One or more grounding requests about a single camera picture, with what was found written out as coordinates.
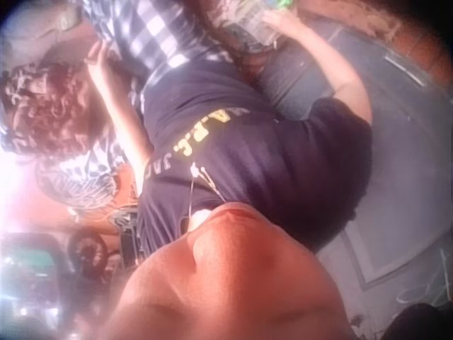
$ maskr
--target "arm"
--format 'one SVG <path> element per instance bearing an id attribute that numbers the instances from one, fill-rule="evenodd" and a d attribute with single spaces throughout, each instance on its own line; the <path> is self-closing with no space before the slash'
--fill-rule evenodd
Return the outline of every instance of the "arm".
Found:
<path id="1" fill-rule="evenodd" d="M 148 134 L 135 109 L 127 98 L 121 80 L 107 63 L 108 46 L 97 42 L 89 53 L 87 62 L 91 78 L 101 94 L 112 118 L 121 147 L 124 149 L 135 175 L 138 195 L 142 193 L 144 171 L 151 159 L 152 147 Z"/>
<path id="2" fill-rule="evenodd" d="M 341 100 L 352 113 L 371 124 L 372 110 L 367 90 L 357 72 L 340 53 L 288 10 L 268 11 L 263 21 L 300 43 L 326 76 L 335 91 L 333 97 Z"/>

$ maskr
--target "floor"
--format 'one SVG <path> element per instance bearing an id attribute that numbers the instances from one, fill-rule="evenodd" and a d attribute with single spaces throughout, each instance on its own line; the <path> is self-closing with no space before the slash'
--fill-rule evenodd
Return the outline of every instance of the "floor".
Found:
<path id="1" fill-rule="evenodd" d="M 359 13 L 357 14 L 359 16 L 357 22 L 363 23 L 362 27 L 365 30 L 361 29 L 358 24 L 356 28 L 368 35 L 372 35 L 373 30 L 370 31 L 371 33 L 367 32 L 369 21 L 363 21 L 364 17 L 374 16 L 371 19 L 371 22 L 374 23 L 372 28 L 375 29 L 377 26 L 380 30 L 382 30 L 382 27 L 385 28 L 382 22 L 388 23 L 393 20 L 401 22 L 401 27 L 395 30 L 394 36 L 386 38 L 387 35 L 378 35 L 380 42 L 377 42 L 376 45 L 374 43 L 368 45 L 369 40 L 361 35 L 357 37 L 352 34 L 352 38 L 349 38 L 348 31 L 338 30 L 336 23 L 330 21 L 321 20 L 316 27 L 326 38 L 332 39 L 332 32 L 335 31 L 336 36 L 331 42 L 345 54 L 348 54 L 348 51 L 351 50 L 349 48 L 351 46 L 348 44 L 352 44 L 356 49 L 362 48 L 362 53 L 369 50 L 374 51 L 374 56 L 381 53 L 380 59 L 375 60 L 373 65 L 363 57 L 359 59 L 357 56 L 355 58 L 354 55 L 347 55 L 347 57 L 364 75 L 367 86 L 374 93 L 372 94 L 373 104 L 379 112 L 382 112 L 381 117 L 394 120 L 392 125 L 394 128 L 386 129 L 386 123 L 377 119 L 378 130 L 375 133 L 377 138 L 379 140 L 400 138 L 399 145 L 404 146 L 393 150 L 387 147 L 387 144 L 379 144 L 376 157 L 381 157 L 379 159 L 382 161 L 379 164 L 382 165 L 382 168 L 376 169 L 374 173 L 383 174 L 385 171 L 393 171 L 392 181 L 394 182 L 391 182 L 388 186 L 383 186 L 380 177 L 376 175 L 374 182 L 372 182 L 372 188 L 378 191 L 379 195 L 367 196 L 359 208 L 356 223 L 349 225 L 346 231 L 338 235 L 319 253 L 320 260 L 331 272 L 339 286 L 348 316 L 352 323 L 356 325 L 357 332 L 363 334 L 366 339 L 375 339 L 382 334 L 383 329 L 390 323 L 394 315 L 406 305 L 417 301 L 439 303 L 446 298 L 444 296 L 445 270 L 443 264 L 446 263 L 449 266 L 449 273 L 451 274 L 451 254 L 453 251 L 449 224 L 445 225 L 445 222 L 449 221 L 450 209 L 448 184 L 450 160 L 448 146 L 450 139 L 448 127 L 451 126 L 449 119 L 451 119 L 453 112 L 451 103 L 449 103 L 452 100 L 450 86 L 453 80 L 453 71 L 449 63 L 448 51 L 442 46 L 434 33 L 418 23 L 407 18 L 395 19 L 387 13 L 379 15 L 376 14 L 376 11 L 358 11 L 357 7 L 354 7 L 357 5 L 357 1 L 353 0 L 344 0 L 347 5 L 342 7 L 344 10 L 341 12 L 342 14 L 337 15 L 339 12 L 335 10 L 335 7 L 329 6 L 337 6 L 338 2 L 341 1 L 311 1 L 311 5 L 313 5 L 311 11 L 319 13 L 319 11 L 331 9 L 329 13 L 324 14 L 339 21 L 346 20 L 345 18 L 351 13 L 349 11 Z M 58 25 L 55 21 L 56 13 L 61 13 L 61 8 L 58 11 L 45 13 L 25 11 L 26 22 L 29 22 L 29 25 L 22 25 L 21 30 L 8 30 L 8 32 L 22 36 L 29 35 L 30 32 L 55 27 L 55 25 Z M 45 21 L 45 25 L 42 24 L 44 17 L 49 18 L 48 21 Z M 3 49 L 3 53 L 10 53 L 10 58 L 2 58 L 2 68 L 8 69 L 15 64 L 40 60 L 58 42 L 89 37 L 93 37 L 93 31 L 87 22 L 83 22 L 67 32 L 54 30 L 40 37 L 39 43 L 30 44 L 28 41 L 17 40 L 16 44 L 8 46 L 9 50 Z M 386 46 L 391 46 L 396 53 L 388 51 Z M 291 50 L 291 47 L 289 47 L 287 52 L 289 54 L 286 55 L 291 57 L 292 53 L 297 51 Z M 329 93 L 329 88 L 323 83 L 319 71 L 310 66 L 309 59 L 299 63 L 300 73 L 286 76 L 287 83 L 283 84 L 284 86 L 281 86 L 280 89 L 266 88 L 266 84 L 272 83 L 272 81 L 265 78 L 269 74 L 275 74 L 271 72 L 273 66 L 278 68 L 276 60 L 270 61 L 270 66 L 265 69 L 260 78 L 260 85 L 264 92 L 290 118 L 300 118 L 301 113 L 308 112 L 313 98 L 319 96 L 319 94 Z M 401 72 L 402 67 L 404 75 L 392 78 L 398 72 Z M 389 72 L 389 76 L 381 79 L 379 83 L 379 81 L 375 81 L 370 72 L 378 72 L 382 68 L 393 68 L 394 72 Z M 319 79 L 319 83 L 311 82 L 310 91 L 298 90 L 298 86 L 307 89 L 307 85 L 304 85 L 305 79 L 309 81 Z M 404 94 L 404 96 L 412 99 L 398 101 L 398 98 L 393 97 L 391 101 L 380 100 L 387 84 L 390 83 L 400 84 L 398 90 L 401 91 L 401 95 Z M 414 91 L 418 91 L 419 94 L 414 96 Z M 305 99 L 302 107 L 290 104 L 294 103 L 290 100 L 292 96 L 300 97 L 301 94 Z M 391 103 L 391 106 L 386 107 L 385 103 Z M 404 103 L 410 104 L 409 107 L 403 105 Z M 393 112 L 395 112 L 394 115 L 385 115 L 385 113 Z M 405 127 L 409 123 L 413 124 L 413 127 L 406 129 Z M 436 145 L 436 151 L 432 152 L 427 145 Z M 424 159 L 414 156 L 420 150 L 423 151 L 421 153 L 424 155 Z M 393 157 L 391 162 L 386 158 L 386 155 Z M 0 222 L 3 225 L 10 226 L 13 230 L 15 228 L 23 230 L 27 227 L 32 230 L 33 228 L 62 230 L 62 228 L 73 227 L 74 218 L 68 213 L 67 208 L 51 201 L 39 191 L 34 182 L 33 164 L 27 159 L 17 161 L 25 165 L 18 166 L 10 170 L 9 173 L 5 173 L 4 176 L 0 176 L 0 179 L 5 182 L 2 183 L 2 188 L 5 188 L 5 190 L 0 202 L 5 209 L 3 215 L 0 211 Z M 418 162 L 420 164 L 434 164 L 435 166 L 433 168 L 419 167 Z M 390 163 L 395 164 L 395 167 L 389 168 L 388 164 Z M 420 171 L 410 172 L 414 174 L 412 177 L 397 177 L 397 174 L 403 173 L 399 166 L 403 166 L 404 169 L 409 169 L 412 166 L 414 169 L 420 169 Z M 116 198 L 118 205 L 130 200 L 132 178 L 129 169 L 122 169 L 120 180 L 121 189 Z M 414 199 L 408 200 L 408 202 L 403 201 L 403 196 L 399 196 L 398 192 L 391 190 L 393 189 L 392 186 L 404 188 L 411 193 L 411 197 Z M 443 205 L 444 203 L 440 203 L 444 202 L 445 194 L 448 195 L 445 201 L 446 206 Z M 383 197 L 387 197 L 391 203 L 384 204 L 382 202 Z M 369 206 L 379 208 L 370 210 Z M 100 231 L 109 234 L 113 230 L 105 221 L 105 214 L 107 213 L 106 211 L 95 212 L 92 216 L 80 221 L 80 225 L 94 225 Z M 411 216 L 412 219 L 398 220 L 395 217 L 401 215 Z M 421 216 L 427 216 L 427 219 L 423 220 Z M 370 242 L 370 238 L 377 239 L 377 241 Z"/>

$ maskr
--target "skin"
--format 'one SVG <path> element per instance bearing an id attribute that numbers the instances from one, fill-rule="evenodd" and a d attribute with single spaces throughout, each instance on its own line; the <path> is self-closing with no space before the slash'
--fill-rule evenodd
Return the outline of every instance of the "skin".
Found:
<path id="1" fill-rule="evenodd" d="M 132 275 L 106 339 L 349 339 L 334 282 L 259 212 L 227 203 Z"/>
<path id="2" fill-rule="evenodd" d="M 289 11 L 263 21 L 316 60 L 334 97 L 371 124 L 365 87 L 351 65 Z M 151 159 L 146 131 L 97 44 L 88 65 L 142 189 Z M 334 282 L 316 257 L 252 207 L 195 212 L 188 233 L 132 275 L 105 339 L 353 339 Z"/>

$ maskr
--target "sleeve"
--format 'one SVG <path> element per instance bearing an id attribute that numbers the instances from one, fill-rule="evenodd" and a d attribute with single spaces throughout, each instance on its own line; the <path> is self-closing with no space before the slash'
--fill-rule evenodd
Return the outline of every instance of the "sleeve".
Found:
<path id="1" fill-rule="evenodd" d="M 311 166 L 319 175 L 321 206 L 336 221 L 354 218 L 355 208 L 367 189 L 372 169 L 372 130 L 334 98 L 317 100 L 303 121 Z"/>

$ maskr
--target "fabric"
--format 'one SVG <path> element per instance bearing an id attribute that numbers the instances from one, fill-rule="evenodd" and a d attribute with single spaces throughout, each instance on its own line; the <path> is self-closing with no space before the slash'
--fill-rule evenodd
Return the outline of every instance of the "fabric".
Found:
<path id="1" fill-rule="evenodd" d="M 66 159 L 89 148 L 88 104 L 80 93 L 88 84 L 81 65 L 34 64 L 16 67 L 2 78 L 2 125 L 5 150 Z"/>
<path id="2" fill-rule="evenodd" d="M 3 75 L 0 140 L 5 151 L 44 157 L 75 181 L 114 174 L 126 162 L 112 124 L 93 128 L 104 112 L 86 75 L 81 76 L 83 68 L 29 64 Z"/>
<path id="3" fill-rule="evenodd" d="M 230 61 L 181 1 L 78 2 L 100 36 L 116 44 L 125 68 L 147 85 L 190 60 Z"/>
<path id="4" fill-rule="evenodd" d="M 229 61 L 229 55 L 211 39 L 186 7 L 177 1 L 75 0 L 98 34 L 115 43 L 121 66 L 134 79 L 130 100 L 142 110 L 142 90 L 155 85 L 170 69 L 190 60 Z M 92 148 L 60 164 L 72 179 L 87 181 L 114 174 L 127 161 L 111 127 Z"/>
<path id="5" fill-rule="evenodd" d="M 231 65 L 209 62 L 169 72 L 145 99 L 155 146 L 139 199 L 145 254 L 182 235 L 190 203 L 192 212 L 249 204 L 314 251 L 353 219 L 372 136 L 340 101 L 322 98 L 309 119 L 281 120 Z"/>
<path id="6" fill-rule="evenodd" d="M 116 174 L 116 169 L 127 162 L 112 125 L 105 127 L 90 150 L 76 157 L 61 161 L 59 168 L 75 181 L 90 181 L 106 174 Z"/>

